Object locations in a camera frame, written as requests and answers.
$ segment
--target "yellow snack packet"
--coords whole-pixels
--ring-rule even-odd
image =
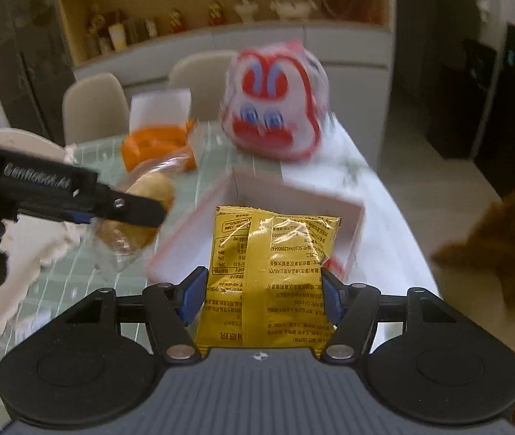
[[[330,256],[339,218],[254,212],[243,280],[246,347],[321,351],[332,336],[323,311],[320,263]]]
[[[248,208],[216,209],[205,305],[196,335],[202,354],[208,347],[242,346],[241,289],[251,220]]]

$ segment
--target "dining table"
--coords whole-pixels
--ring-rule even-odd
[[[318,152],[311,159],[296,163],[268,160],[239,151],[216,122],[200,123],[199,129],[205,130],[202,161],[194,171],[172,176],[175,205],[148,256],[155,253],[160,238],[196,207],[216,180],[234,167],[245,167],[247,171],[267,174],[305,190],[364,204],[363,229],[355,264],[346,278],[348,283],[370,284],[389,295],[406,295],[408,288],[415,286],[438,295],[427,261],[395,201],[334,117],[323,127]],[[120,154],[122,140],[123,136],[117,136],[79,144],[74,149],[75,163],[96,170],[99,181],[116,185],[126,176]],[[96,266],[93,240],[87,233],[78,247],[42,267],[0,336],[0,361],[16,345],[20,322],[36,317],[50,320],[100,287],[113,287],[117,295],[122,296],[140,294],[147,286],[147,254],[120,273],[106,274]],[[122,324],[121,333],[150,349],[143,324]],[[395,328],[380,324],[373,347],[395,333]],[[0,427],[9,420],[0,398]]]

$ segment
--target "brown fur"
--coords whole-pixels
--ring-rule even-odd
[[[515,191],[487,210],[466,242],[445,245],[432,259],[446,266],[492,270],[505,301],[515,300]]]

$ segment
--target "pink box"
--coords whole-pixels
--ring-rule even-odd
[[[209,268],[215,208],[249,206],[288,215],[342,218],[329,269],[344,279],[355,261],[364,206],[296,187],[251,171],[233,169],[206,192],[160,243],[146,269],[149,283],[178,284],[196,267]]]

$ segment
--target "bread roll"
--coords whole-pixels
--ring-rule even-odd
[[[167,213],[175,201],[175,187],[167,176],[157,171],[141,176],[126,192],[159,201]],[[97,227],[96,236],[117,253],[134,253],[151,245],[159,228],[107,220]]]

